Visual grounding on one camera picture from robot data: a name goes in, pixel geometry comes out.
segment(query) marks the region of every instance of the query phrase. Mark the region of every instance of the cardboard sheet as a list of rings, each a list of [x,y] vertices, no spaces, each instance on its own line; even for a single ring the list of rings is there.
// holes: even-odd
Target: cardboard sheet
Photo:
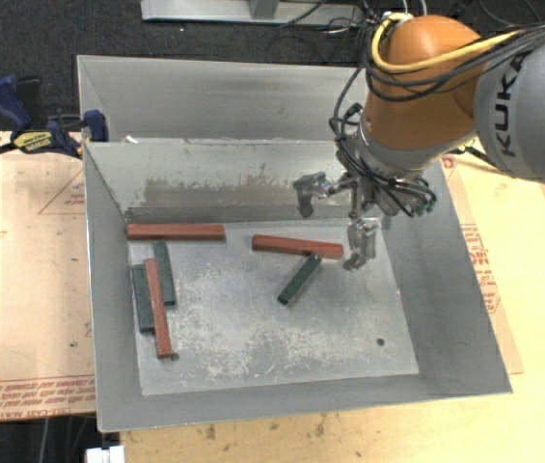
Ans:
[[[95,410],[81,161],[0,156],[0,421]]]

